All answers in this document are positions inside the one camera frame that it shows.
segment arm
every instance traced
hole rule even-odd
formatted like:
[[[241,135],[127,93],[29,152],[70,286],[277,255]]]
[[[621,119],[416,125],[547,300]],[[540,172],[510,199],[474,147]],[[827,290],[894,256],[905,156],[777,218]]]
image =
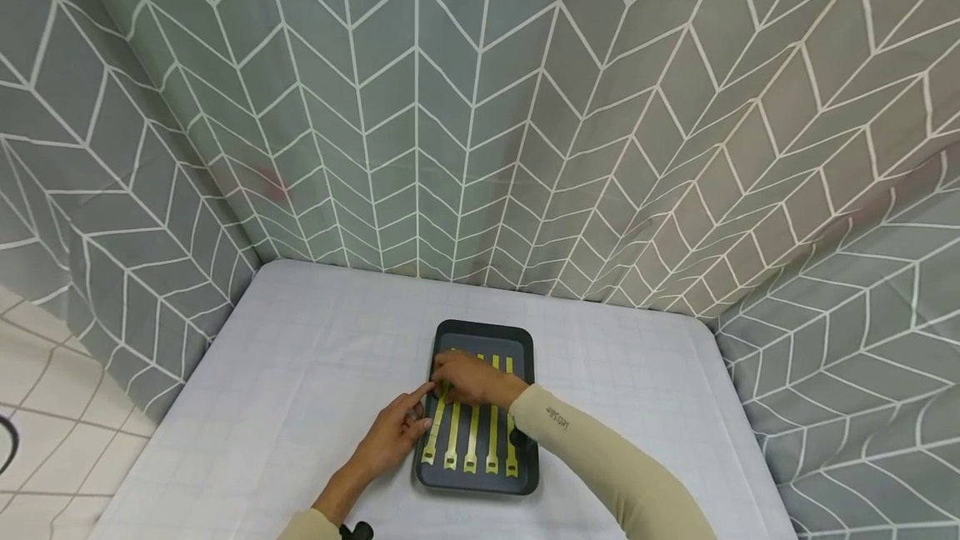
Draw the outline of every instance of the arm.
[[[556,454],[617,519],[630,540],[715,540],[689,491],[663,465],[598,420],[539,386],[465,352],[434,361],[448,401],[509,409],[520,431]]]
[[[347,464],[330,477],[313,507],[292,516],[277,540],[340,540],[340,526],[367,485],[402,463],[429,430],[431,421],[422,419],[421,400],[432,388],[433,383],[424,383],[381,410],[370,432]]]
[[[683,484],[610,427],[536,384],[509,408],[519,430],[566,463],[630,540],[715,540]]]

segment wrist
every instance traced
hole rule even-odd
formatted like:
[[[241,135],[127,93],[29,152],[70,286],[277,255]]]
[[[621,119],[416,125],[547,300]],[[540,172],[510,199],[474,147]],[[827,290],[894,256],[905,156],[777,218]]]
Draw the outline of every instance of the wrist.
[[[353,486],[359,486],[363,489],[370,485],[379,474],[373,471],[370,465],[358,459],[356,454],[353,454],[334,475],[342,476],[345,481],[349,481]]]
[[[497,387],[492,390],[490,403],[509,412],[513,401],[516,401],[527,388],[530,388],[530,384],[520,380],[519,377],[503,374]]]
[[[347,518],[353,504],[360,498],[367,485],[372,481],[371,473],[353,459],[330,476],[327,487],[323,489],[313,508],[327,517],[330,523],[339,527]]]

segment white table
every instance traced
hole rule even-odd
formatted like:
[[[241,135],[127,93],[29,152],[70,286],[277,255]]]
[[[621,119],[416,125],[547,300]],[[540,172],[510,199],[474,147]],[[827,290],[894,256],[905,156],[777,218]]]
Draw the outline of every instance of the white table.
[[[93,540],[273,540],[394,396],[428,375],[437,324],[532,334],[537,381],[687,484],[721,540],[795,539],[712,334],[633,311],[318,264],[262,268]],[[354,509],[378,538],[623,538],[541,450],[529,497],[437,494],[407,460]]]

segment black object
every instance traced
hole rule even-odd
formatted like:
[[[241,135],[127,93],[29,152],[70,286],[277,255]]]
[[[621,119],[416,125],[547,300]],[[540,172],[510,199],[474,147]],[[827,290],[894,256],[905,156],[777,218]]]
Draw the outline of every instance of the black object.
[[[13,463],[13,458],[17,456],[17,452],[20,450],[20,434],[17,433],[17,428],[13,426],[13,422],[10,419],[6,419],[3,415],[0,415],[0,433],[7,434],[10,437],[10,454],[8,454],[2,462],[0,462],[0,474],[7,471],[7,468],[10,467],[10,464]]]
[[[342,540],[373,540],[373,528],[370,527],[370,523],[361,521],[353,532],[350,532],[350,528],[341,523],[340,538]]]
[[[448,319],[437,326],[433,352],[430,357],[430,369],[433,369],[433,357],[449,350],[462,350],[482,355],[487,363],[498,357],[500,371],[507,371],[507,358],[511,359],[512,371],[526,383],[534,383],[534,342],[530,333],[520,327],[475,323]],[[425,413],[436,419],[438,402],[432,394],[427,396]],[[490,453],[490,431],[493,410],[491,407],[479,407],[476,433],[475,472],[465,469],[468,456],[470,421],[473,407],[460,406],[457,424],[457,446],[455,464],[446,459],[449,448],[450,425],[453,418],[453,405],[446,405],[440,427],[437,428],[436,443],[433,450],[433,463],[424,462],[424,450],[430,442],[431,431],[425,433],[414,453],[414,474],[424,486],[447,490],[475,490],[499,494],[526,495],[537,489],[539,484],[539,451],[537,444],[516,428],[508,435],[507,414],[497,410],[497,471],[488,471],[487,457]],[[517,458],[517,476],[507,476],[508,443],[513,445]]]

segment left hand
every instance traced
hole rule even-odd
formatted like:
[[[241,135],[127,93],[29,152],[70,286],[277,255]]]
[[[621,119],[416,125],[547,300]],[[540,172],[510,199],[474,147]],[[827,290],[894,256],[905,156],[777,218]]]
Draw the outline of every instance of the left hand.
[[[423,418],[421,401],[433,386],[433,382],[426,382],[410,394],[400,394],[382,409],[349,464],[372,481],[402,463],[417,440],[430,430],[432,420]]]

